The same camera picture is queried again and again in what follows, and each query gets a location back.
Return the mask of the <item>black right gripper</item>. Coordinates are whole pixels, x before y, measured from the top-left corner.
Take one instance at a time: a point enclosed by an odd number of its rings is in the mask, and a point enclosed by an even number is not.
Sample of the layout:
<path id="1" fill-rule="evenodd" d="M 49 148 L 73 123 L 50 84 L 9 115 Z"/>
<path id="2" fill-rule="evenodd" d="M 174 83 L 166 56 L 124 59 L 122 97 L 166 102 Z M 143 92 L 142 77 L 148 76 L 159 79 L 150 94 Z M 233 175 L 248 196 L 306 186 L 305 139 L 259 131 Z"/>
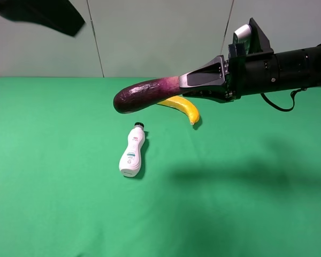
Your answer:
<path id="1" fill-rule="evenodd" d="M 255 52 L 246 54 L 243 43 L 228 46 L 228 68 L 224 56 L 216 56 L 202 67 L 179 77 L 184 97 L 212 101 L 234 101 L 242 96 L 274 92 L 274 52 L 269 43 L 258 43 Z"/>

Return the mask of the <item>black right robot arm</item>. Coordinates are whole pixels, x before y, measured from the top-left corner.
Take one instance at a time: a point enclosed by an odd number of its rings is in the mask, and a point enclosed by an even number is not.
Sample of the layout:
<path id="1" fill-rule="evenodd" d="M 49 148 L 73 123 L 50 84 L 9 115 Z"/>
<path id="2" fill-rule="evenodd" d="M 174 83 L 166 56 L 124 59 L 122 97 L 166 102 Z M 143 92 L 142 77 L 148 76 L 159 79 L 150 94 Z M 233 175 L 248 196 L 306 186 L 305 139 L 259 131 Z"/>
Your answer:
<path id="1" fill-rule="evenodd" d="M 228 60 L 217 56 L 201 68 L 181 75 L 186 96 L 231 102 L 246 95 L 321 87 L 321 44 L 275 54 L 246 54 L 242 43 L 228 46 Z"/>

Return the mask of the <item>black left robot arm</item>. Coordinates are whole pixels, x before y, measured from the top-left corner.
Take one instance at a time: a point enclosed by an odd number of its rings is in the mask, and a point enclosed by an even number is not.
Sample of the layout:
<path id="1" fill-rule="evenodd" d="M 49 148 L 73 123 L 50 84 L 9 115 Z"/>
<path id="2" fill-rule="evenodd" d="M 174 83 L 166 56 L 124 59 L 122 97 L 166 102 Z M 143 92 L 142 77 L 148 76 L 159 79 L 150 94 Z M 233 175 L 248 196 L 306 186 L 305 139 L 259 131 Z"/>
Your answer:
<path id="1" fill-rule="evenodd" d="M 2 0 L 0 16 L 13 22 L 29 22 L 75 37 L 85 20 L 68 0 Z"/>

